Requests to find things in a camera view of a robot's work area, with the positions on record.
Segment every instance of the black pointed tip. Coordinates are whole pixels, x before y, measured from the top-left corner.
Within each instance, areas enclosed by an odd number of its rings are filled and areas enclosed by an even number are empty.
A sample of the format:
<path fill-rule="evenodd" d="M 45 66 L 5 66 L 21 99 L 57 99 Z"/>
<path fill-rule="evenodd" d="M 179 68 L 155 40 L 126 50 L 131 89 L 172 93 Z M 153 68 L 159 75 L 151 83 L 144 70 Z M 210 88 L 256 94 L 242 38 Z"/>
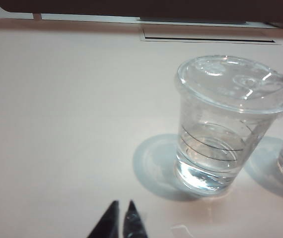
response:
<path fill-rule="evenodd" d="M 110 207 L 118 207 L 118 205 L 119 205 L 119 201 L 118 201 L 118 200 L 114 200 L 114 201 L 111 203 Z"/>
<path fill-rule="evenodd" d="M 132 200 L 130 201 L 130 205 L 128 207 L 128 210 L 129 211 L 137 211 L 135 203 Z"/>
<path fill-rule="evenodd" d="M 88 238 L 118 238 L 119 202 L 113 201 L 100 218 Z"/>

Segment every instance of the white surface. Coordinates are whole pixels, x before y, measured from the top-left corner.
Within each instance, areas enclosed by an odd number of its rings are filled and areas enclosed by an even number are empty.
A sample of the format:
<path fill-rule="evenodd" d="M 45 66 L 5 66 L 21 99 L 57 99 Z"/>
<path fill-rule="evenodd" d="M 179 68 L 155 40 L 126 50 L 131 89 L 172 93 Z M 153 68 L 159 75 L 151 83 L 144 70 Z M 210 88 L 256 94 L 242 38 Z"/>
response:
<path fill-rule="evenodd" d="M 283 118 L 228 194 L 190 199 L 167 181 L 183 61 L 227 54 L 283 73 L 281 45 L 144 42 L 136 24 L 0 19 L 0 238 L 79 237 L 130 199 L 150 238 L 283 237 L 275 159 Z"/>

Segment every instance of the cup lid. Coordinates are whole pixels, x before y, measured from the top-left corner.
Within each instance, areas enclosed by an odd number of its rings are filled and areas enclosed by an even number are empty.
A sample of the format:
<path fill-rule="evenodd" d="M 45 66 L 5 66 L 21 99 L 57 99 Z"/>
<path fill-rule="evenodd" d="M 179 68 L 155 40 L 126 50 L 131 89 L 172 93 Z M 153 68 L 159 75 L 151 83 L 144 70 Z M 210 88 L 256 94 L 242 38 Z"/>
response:
<path fill-rule="evenodd" d="M 233 56 L 204 56 L 181 64 L 178 88 L 227 110 L 250 114 L 283 112 L 283 75 Z"/>

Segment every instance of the vent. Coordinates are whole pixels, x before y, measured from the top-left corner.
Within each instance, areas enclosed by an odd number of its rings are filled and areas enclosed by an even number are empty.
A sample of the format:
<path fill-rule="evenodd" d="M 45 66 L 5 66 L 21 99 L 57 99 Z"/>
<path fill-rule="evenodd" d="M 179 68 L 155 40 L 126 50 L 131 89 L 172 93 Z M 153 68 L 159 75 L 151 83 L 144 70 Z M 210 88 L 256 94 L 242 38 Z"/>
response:
<path fill-rule="evenodd" d="M 229 27 L 144 26 L 141 40 L 278 45 L 259 29 Z"/>

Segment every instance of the black object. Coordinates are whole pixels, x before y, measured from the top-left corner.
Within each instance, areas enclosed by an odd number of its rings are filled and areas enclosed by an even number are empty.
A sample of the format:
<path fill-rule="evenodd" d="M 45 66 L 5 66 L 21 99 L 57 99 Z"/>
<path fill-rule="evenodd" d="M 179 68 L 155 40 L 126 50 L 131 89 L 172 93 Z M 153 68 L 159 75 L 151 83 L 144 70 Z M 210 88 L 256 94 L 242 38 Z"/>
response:
<path fill-rule="evenodd" d="M 113 201 L 87 238 L 118 238 L 119 202 Z M 133 201 L 124 219 L 124 238 L 147 238 L 146 230 Z"/>
<path fill-rule="evenodd" d="M 10 12 L 283 23 L 283 0 L 0 0 Z"/>
<path fill-rule="evenodd" d="M 124 219 L 124 238 L 147 238 L 146 230 L 133 201 L 130 202 Z"/>
<path fill-rule="evenodd" d="M 87 238 L 118 238 L 118 201 L 113 201 Z"/>

